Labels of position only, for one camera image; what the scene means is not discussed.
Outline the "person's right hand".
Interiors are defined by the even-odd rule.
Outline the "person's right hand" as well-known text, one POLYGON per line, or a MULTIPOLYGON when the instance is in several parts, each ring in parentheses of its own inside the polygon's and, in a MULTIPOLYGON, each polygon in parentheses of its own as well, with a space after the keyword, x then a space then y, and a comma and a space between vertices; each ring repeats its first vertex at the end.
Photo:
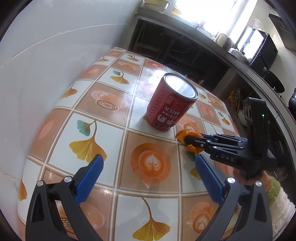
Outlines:
POLYGON ((262 183, 263 187, 266 188, 266 187, 269 187, 270 183, 271 183, 271 177, 265 171, 256 175, 253 178, 246 179, 245 177, 243 177, 240 174, 239 169, 234 169, 233 176, 239 183, 241 183, 243 185, 250 185, 251 186, 254 182, 260 181, 262 183))

